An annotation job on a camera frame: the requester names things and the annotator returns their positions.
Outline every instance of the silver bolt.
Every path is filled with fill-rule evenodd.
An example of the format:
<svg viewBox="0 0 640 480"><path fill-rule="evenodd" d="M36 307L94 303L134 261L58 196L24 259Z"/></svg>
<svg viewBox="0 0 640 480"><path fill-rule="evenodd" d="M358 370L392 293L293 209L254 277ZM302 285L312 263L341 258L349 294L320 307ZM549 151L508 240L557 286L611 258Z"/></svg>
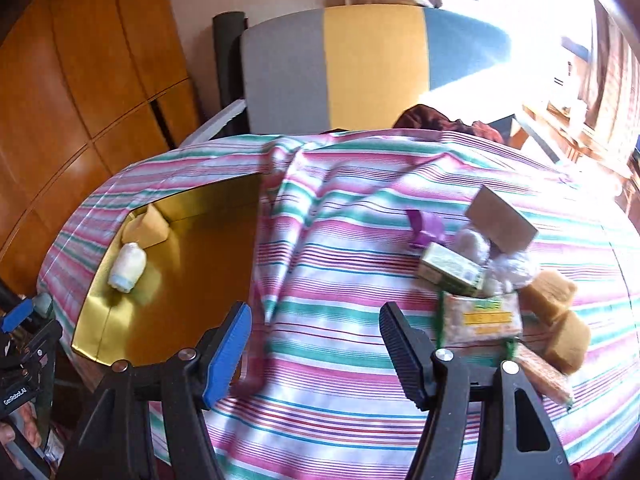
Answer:
<svg viewBox="0 0 640 480"><path fill-rule="evenodd" d="M438 348L436 350L436 357L441 361L451 361L453 359L453 352L447 348Z"/></svg>
<svg viewBox="0 0 640 480"><path fill-rule="evenodd" d="M513 361L504 361L502 363L502 369L505 372L507 372L509 375L515 375L520 370L520 367L518 366L517 363L514 363Z"/></svg>
<svg viewBox="0 0 640 480"><path fill-rule="evenodd" d="M194 357L196 357L196 351L193 348L183 348L178 352L180 361L191 361Z"/></svg>
<svg viewBox="0 0 640 480"><path fill-rule="evenodd" d="M126 359L119 359L111 365L111 370L117 374L122 373L127 368L129 368L129 362Z"/></svg>

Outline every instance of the sponge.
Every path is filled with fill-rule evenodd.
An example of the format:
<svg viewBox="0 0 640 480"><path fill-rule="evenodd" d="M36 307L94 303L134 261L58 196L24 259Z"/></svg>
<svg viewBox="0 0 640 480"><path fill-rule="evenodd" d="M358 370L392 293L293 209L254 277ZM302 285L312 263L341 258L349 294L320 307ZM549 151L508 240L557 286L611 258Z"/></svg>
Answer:
<svg viewBox="0 0 640 480"><path fill-rule="evenodd" d="M542 269L533 282L518 291L520 306L551 326L569 309L577 288L557 270Z"/></svg>
<svg viewBox="0 0 640 480"><path fill-rule="evenodd" d="M169 224L153 204L146 212L136 216L122 231L122 243L135 242L141 249L164 242L169 237Z"/></svg>
<svg viewBox="0 0 640 480"><path fill-rule="evenodd" d="M588 325L573 310L569 310L553 326L543 357L563 374L573 374L582 366L590 342L591 330Z"/></svg>

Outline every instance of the dark red cloth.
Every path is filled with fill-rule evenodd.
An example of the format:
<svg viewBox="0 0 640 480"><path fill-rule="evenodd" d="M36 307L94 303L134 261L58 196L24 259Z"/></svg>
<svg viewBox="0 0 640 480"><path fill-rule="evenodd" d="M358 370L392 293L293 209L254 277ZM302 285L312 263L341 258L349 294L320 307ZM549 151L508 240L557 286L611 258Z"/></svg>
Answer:
<svg viewBox="0 0 640 480"><path fill-rule="evenodd" d="M394 124L394 128L416 128L419 130L437 130L439 132L461 132L493 142L503 144L502 137L497 130L491 126L474 121L471 126L467 126L460 119L449 121L449 118L441 114L435 108L427 105L415 105L402 112L402 115Z"/></svg>
<svg viewBox="0 0 640 480"><path fill-rule="evenodd" d="M574 474L575 480L600 480L607 474L615 455L613 453L604 453L582 462L571 464L571 472Z"/></svg>

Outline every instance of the wooden cabinet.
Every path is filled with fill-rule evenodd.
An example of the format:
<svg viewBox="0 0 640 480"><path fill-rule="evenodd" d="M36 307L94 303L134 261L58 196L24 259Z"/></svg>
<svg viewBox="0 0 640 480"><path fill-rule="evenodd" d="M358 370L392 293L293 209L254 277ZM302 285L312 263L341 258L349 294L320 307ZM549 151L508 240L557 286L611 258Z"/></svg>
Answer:
<svg viewBox="0 0 640 480"><path fill-rule="evenodd" d="M107 130L95 141L95 147L114 174L129 164L167 150L151 106L147 104Z"/></svg>
<svg viewBox="0 0 640 480"><path fill-rule="evenodd" d="M33 0L0 44L0 277L33 294L82 200L199 123L169 0Z"/></svg>
<svg viewBox="0 0 640 480"><path fill-rule="evenodd" d="M51 12L62 69L94 137L145 99L116 0L51 0Z"/></svg>

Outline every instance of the striped tablecloth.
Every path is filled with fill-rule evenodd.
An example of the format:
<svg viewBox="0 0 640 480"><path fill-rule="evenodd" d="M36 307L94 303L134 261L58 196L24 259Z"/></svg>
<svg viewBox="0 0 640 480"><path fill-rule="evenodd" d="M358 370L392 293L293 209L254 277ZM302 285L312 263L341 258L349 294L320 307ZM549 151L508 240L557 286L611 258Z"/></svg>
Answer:
<svg viewBox="0 0 640 480"><path fill-rule="evenodd" d="M227 478L404 478L425 415L404 398L378 330L395 301L433 338L436 295L414 278L406 208L442 216L447 237L465 222L481 184L539 229L530 250L578 284L574 309L591 327L577 402L548 410L571 462L619 451L638 426L640 238L611 201L519 152L463 134L384 130L305 137L239 136L174 150L123 170L78 208L44 261L84 380L102 371L70 352L79 310L128 210L169 194L259 171L271 216L260 232L254 282L266 310L267 387L206 413ZM524 312L534 349L545 330ZM495 362L500 345L465 351ZM470 477L479 413L471 410L458 478ZM152 428L167 458L161 413Z"/></svg>

